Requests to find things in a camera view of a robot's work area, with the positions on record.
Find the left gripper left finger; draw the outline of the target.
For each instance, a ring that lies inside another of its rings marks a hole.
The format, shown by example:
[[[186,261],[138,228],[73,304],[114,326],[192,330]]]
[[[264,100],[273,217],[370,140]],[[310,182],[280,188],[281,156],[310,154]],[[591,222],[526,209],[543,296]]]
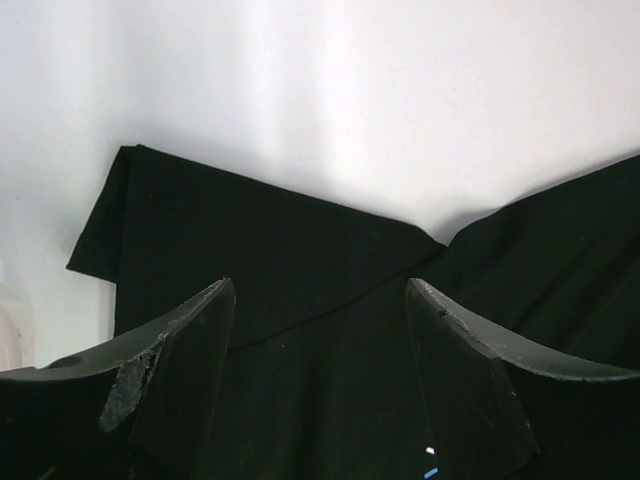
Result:
[[[5,479],[202,479],[236,295],[222,279],[140,327],[1,375]]]

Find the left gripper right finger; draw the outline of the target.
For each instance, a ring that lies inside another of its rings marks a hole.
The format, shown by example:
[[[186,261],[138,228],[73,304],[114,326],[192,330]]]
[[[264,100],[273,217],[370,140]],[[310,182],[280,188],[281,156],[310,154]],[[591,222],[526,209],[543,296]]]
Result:
[[[639,374],[568,355],[422,279],[406,312],[443,479],[635,479]]]

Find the black t-shirt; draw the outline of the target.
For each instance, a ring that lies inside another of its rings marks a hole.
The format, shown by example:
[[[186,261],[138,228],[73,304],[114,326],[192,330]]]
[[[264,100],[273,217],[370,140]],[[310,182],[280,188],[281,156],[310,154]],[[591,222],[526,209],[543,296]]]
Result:
[[[124,333],[230,279],[207,479],[443,479],[406,312],[419,278],[543,346],[639,366],[639,161],[421,229],[143,146],[118,152],[68,267]]]

